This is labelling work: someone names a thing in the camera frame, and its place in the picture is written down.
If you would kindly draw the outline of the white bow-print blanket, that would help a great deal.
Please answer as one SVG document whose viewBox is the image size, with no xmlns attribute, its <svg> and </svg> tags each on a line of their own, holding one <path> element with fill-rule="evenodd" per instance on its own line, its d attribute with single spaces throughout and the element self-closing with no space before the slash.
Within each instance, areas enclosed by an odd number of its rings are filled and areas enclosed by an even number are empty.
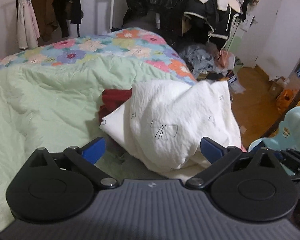
<svg viewBox="0 0 300 240">
<path fill-rule="evenodd" d="M 130 99 L 105 116 L 100 129 L 157 173 L 202 165 L 196 153 L 203 137 L 242 146 L 225 81 L 135 83 Z"/>
</svg>

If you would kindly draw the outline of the dark red cloth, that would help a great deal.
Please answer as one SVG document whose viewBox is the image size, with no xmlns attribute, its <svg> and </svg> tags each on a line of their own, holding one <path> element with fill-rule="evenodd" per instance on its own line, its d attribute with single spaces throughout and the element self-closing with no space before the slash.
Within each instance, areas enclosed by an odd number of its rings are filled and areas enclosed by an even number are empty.
<svg viewBox="0 0 300 240">
<path fill-rule="evenodd" d="M 99 123 L 132 96 L 132 89 L 105 89 L 101 94 L 102 105 L 98 111 Z"/>
</svg>

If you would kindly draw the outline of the light green quilt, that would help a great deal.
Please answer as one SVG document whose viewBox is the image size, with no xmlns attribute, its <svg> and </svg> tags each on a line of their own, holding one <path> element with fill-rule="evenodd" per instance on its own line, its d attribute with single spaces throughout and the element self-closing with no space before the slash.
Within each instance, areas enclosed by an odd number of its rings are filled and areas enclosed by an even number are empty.
<svg viewBox="0 0 300 240">
<path fill-rule="evenodd" d="M 178 77 L 113 55 L 59 66 L 18 63 L 0 69 L 0 231 L 13 221 L 7 187 L 35 149 L 58 152 L 101 136 L 102 92 L 154 79 Z"/>
</svg>

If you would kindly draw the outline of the light blue plush slipper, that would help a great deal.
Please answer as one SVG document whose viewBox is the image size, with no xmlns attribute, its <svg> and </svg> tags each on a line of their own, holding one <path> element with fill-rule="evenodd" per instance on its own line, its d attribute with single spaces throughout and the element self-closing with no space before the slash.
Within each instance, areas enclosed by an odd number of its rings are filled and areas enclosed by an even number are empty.
<svg viewBox="0 0 300 240">
<path fill-rule="evenodd" d="M 283 121 L 279 123 L 278 132 L 271 138 L 260 138 L 253 141 L 248 151 L 251 151 L 260 142 L 271 150 L 286 150 L 292 148 L 300 152 L 300 106 L 289 110 Z"/>
</svg>

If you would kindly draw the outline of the clutter pile on floor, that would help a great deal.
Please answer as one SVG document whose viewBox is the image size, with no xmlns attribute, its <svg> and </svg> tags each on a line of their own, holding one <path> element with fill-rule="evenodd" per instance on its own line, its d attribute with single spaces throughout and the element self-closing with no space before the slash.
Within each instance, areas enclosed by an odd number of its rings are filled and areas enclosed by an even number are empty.
<svg viewBox="0 0 300 240">
<path fill-rule="evenodd" d="M 245 92 L 238 79 L 238 72 L 242 69 L 243 63 L 233 53 L 224 49 L 219 50 L 210 42 L 182 44 L 177 52 L 196 80 L 226 80 L 234 94 Z"/>
</svg>

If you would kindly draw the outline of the floral patchwork bedspread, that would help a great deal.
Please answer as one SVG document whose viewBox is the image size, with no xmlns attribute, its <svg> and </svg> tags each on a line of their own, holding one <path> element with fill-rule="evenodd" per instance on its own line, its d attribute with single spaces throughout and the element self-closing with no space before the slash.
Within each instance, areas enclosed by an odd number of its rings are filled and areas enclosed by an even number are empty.
<svg viewBox="0 0 300 240">
<path fill-rule="evenodd" d="M 99 56 L 137 59 L 194 84 L 195 78 L 184 60 L 163 37 L 140 28 L 127 28 L 105 35 L 89 35 L 28 49 L 0 59 L 0 69 L 18 63 L 60 66 L 84 63 Z"/>
</svg>

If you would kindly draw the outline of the brown hanging jacket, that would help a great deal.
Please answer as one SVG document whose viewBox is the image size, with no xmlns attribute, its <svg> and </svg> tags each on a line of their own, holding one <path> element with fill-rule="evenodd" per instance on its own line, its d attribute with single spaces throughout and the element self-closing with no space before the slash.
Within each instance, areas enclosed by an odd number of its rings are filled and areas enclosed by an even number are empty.
<svg viewBox="0 0 300 240">
<path fill-rule="evenodd" d="M 31 0 L 37 19 L 40 38 L 47 42 L 58 28 L 58 22 L 53 8 L 53 0 Z"/>
</svg>

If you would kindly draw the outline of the white hanging garment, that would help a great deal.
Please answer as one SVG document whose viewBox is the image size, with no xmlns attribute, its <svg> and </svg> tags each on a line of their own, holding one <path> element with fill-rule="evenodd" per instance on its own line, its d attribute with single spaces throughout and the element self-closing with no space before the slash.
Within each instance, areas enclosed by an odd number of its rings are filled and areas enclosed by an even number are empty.
<svg viewBox="0 0 300 240">
<path fill-rule="evenodd" d="M 17 22 L 17 41 L 20 50 L 34 49 L 38 47 L 38 40 L 28 37 L 25 29 L 24 21 L 24 4 L 27 0 L 20 0 L 19 2 L 19 13 Z"/>
</svg>

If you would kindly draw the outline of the pink hanging garment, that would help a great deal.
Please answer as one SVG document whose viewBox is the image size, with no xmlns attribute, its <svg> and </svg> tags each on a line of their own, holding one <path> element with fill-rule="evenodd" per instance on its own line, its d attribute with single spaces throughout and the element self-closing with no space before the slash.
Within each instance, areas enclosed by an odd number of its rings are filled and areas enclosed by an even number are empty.
<svg viewBox="0 0 300 240">
<path fill-rule="evenodd" d="M 35 40 L 40 38 L 37 19 L 30 1 L 25 1 L 24 4 L 24 21 L 27 36 L 34 38 Z"/>
</svg>

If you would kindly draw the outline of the black hanging jacket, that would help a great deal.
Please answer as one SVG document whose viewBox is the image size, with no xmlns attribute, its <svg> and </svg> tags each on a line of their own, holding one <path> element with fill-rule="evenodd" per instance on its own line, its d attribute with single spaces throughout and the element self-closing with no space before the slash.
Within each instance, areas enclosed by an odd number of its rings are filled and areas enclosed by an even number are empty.
<svg viewBox="0 0 300 240">
<path fill-rule="evenodd" d="M 79 25 L 82 23 L 84 16 L 81 9 L 81 0 L 53 0 L 52 6 L 61 28 L 62 38 L 69 37 L 68 21 L 77 26 L 77 33 L 79 34 Z"/>
</svg>

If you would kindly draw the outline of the white coat stand pole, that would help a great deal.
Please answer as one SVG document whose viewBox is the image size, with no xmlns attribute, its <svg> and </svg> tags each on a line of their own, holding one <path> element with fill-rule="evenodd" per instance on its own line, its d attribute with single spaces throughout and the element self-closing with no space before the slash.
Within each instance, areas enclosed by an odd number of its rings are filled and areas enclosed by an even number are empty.
<svg viewBox="0 0 300 240">
<path fill-rule="evenodd" d="M 110 0 L 110 18 L 109 18 L 109 31 L 113 28 L 113 18 L 114 18 L 114 3 L 115 0 Z"/>
</svg>

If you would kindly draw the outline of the black clothes rack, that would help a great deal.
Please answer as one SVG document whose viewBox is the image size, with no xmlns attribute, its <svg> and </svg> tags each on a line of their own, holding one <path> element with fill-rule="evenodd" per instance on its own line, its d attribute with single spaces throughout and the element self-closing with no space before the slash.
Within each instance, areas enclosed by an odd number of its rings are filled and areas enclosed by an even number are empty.
<svg viewBox="0 0 300 240">
<path fill-rule="evenodd" d="M 16 6 L 17 21 L 18 21 L 18 13 L 19 13 L 18 0 L 15 0 L 15 6 Z M 79 24 L 76 24 L 76 29 L 77 29 L 77 37 L 80 37 L 80 26 L 79 26 Z"/>
</svg>

